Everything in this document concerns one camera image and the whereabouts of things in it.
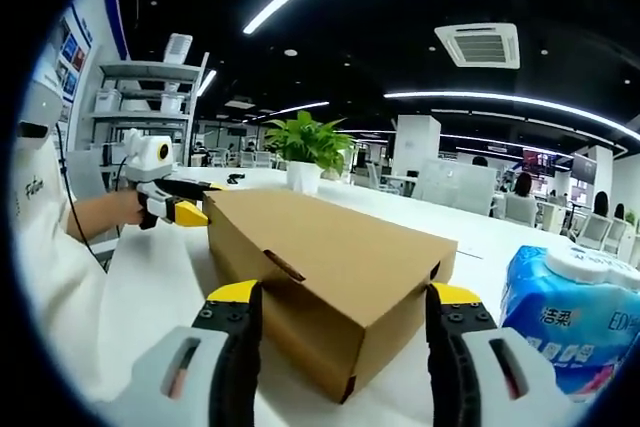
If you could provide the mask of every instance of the black ceiling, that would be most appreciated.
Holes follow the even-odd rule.
[[[495,92],[558,102],[626,124],[640,114],[638,0],[292,0],[255,33],[243,34],[270,1],[120,0],[134,59],[161,60],[172,32],[194,36],[188,63],[198,65],[204,52],[211,53],[208,67],[218,75],[198,101],[200,118],[224,113],[243,120],[260,109],[328,101],[329,106],[312,111],[318,120],[347,117],[345,128],[389,130],[398,114],[470,110],[560,124],[640,151],[637,140],[545,108],[491,100],[383,97],[397,91]],[[434,28],[475,22],[517,26],[520,69],[454,65]],[[286,49],[298,55],[287,57]],[[225,107],[236,95],[250,97],[256,107]],[[600,143],[516,119],[433,115],[447,134],[566,153]]]

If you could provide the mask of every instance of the wall poster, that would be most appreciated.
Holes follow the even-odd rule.
[[[87,22],[78,17],[71,5],[64,13],[53,32],[54,45],[59,45],[56,59],[56,75],[62,89],[62,114],[58,125],[62,133],[62,145],[68,149],[67,132],[69,119],[74,108],[78,83],[85,67],[85,60],[91,50],[93,38]],[[54,137],[56,149],[60,149],[57,135]]]

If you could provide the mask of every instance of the person's arm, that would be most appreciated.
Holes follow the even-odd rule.
[[[87,241],[124,224],[138,225],[142,222],[143,211],[135,190],[111,192],[96,199],[79,200],[73,204],[78,222]],[[69,212],[67,233],[82,241],[78,223]]]

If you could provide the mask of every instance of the cardboard box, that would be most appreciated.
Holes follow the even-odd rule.
[[[423,324],[430,279],[451,277],[456,242],[313,197],[212,192],[204,209],[221,277],[264,283],[265,334],[336,402]]]

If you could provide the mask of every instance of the black cable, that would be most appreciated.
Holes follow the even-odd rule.
[[[116,174],[116,188],[115,191],[118,191],[118,185],[120,184],[120,172],[122,172],[122,167],[124,166],[124,163],[127,161],[127,156],[124,156],[124,159],[122,159],[122,162],[120,162],[120,165],[118,166],[118,173]],[[116,225],[116,233],[118,234],[118,238],[120,237],[120,226]]]
[[[80,237],[82,237],[82,241],[84,242],[84,245],[87,246],[87,249],[89,249],[89,252],[91,252],[91,255],[93,255],[93,258],[96,259],[96,262],[100,264],[98,257],[93,252],[93,249],[89,245],[89,242],[87,241],[87,238],[85,237],[84,232],[82,231],[82,227],[80,226],[80,221],[78,220],[78,213],[76,212],[76,207],[75,205],[73,205],[71,188],[69,187],[69,179],[67,178],[67,161],[64,158],[64,153],[63,153],[64,149],[62,145],[62,133],[60,132],[60,126],[57,123],[56,123],[56,131],[58,132],[58,142],[60,143],[60,163],[62,164],[62,179],[64,180],[64,185],[67,189],[67,197],[69,198],[69,204],[71,204],[71,212],[73,213],[73,218],[76,221],[76,225],[78,226],[78,232],[80,232]],[[107,271],[106,266],[102,265],[102,268],[105,269],[105,272]]]

